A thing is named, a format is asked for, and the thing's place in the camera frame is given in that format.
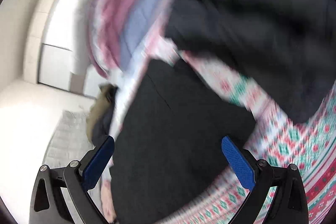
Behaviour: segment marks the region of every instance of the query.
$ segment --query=gray rug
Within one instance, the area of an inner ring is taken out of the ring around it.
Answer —
[[[42,164],[47,164],[50,168],[65,167],[72,160],[81,160],[85,153],[93,148],[94,146],[86,136],[86,114],[64,111],[48,145]],[[62,193],[73,221],[76,224],[83,224],[68,190],[62,188]],[[89,195],[102,212],[100,180],[94,189],[89,190]]]

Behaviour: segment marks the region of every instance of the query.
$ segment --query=white floor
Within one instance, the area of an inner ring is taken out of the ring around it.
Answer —
[[[0,93],[0,196],[18,224],[28,224],[36,174],[62,111],[88,111],[93,102],[23,80]]]

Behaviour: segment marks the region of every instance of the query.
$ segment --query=blue textured pad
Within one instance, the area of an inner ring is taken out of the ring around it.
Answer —
[[[82,186],[87,191],[93,189],[114,152],[114,139],[108,136],[91,162],[83,171]]]
[[[241,186],[252,191],[255,185],[254,171],[229,137],[222,139],[222,151]]]

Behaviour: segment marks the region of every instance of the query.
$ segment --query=pink blanket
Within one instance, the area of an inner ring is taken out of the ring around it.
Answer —
[[[98,46],[106,66],[119,67],[119,34],[122,31],[128,12],[135,0],[105,0],[102,8],[102,24],[98,31]]]

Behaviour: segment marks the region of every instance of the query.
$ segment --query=metal screw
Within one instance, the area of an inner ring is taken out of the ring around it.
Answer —
[[[43,172],[43,171],[46,171],[47,169],[47,166],[46,165],[42,165],[41,168],[40,168],[40,171]]]
[[[297,166],[295,164],[290,164],[292,170],[297,170]]]
[[[258,160],[258,164],[259,164],[260,166],[265,167],[265,166],[267,165],[267,161],[266,161],[266,160]]]
[[[73,160],[71,163],[70,163],[70,167],[76,167],[78,165],[78,161],[77,160]]]

